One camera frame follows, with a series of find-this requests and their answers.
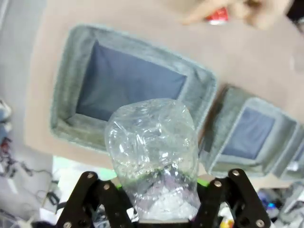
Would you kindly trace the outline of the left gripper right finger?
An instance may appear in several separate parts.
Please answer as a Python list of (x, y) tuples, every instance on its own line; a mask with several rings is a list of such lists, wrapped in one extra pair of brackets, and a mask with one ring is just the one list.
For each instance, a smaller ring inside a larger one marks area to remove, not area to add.
[(235, 228), (269, 228), (271, 220), (254, 187), (242, 169), (232, 169), (225, 178), (215, 178), (198, 191), (200, 207), (192, 228), (218, 228), (220, 205), (226, 203)]

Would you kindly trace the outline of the person's right hand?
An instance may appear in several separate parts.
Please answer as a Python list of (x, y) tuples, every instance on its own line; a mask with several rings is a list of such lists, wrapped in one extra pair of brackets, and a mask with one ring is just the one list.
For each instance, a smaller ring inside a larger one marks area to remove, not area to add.
[(284, 16), (292, 4), (292, 0), (203, 0), (182, 23), (196, 23), (221, 8), (227, 8), (229, 15), (234, 18), (255, 28), (267, 29)]

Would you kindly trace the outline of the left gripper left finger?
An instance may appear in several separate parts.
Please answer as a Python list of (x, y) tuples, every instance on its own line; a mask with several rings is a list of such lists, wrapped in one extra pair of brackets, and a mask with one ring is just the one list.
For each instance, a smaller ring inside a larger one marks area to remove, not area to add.
[(56, 223), (57, 228), (93, 228), (93, 218), (102, 205), (112, 228), (136, 228), (127, 214), (130, 201), (110, 181), (95, 172), (82, 173)]

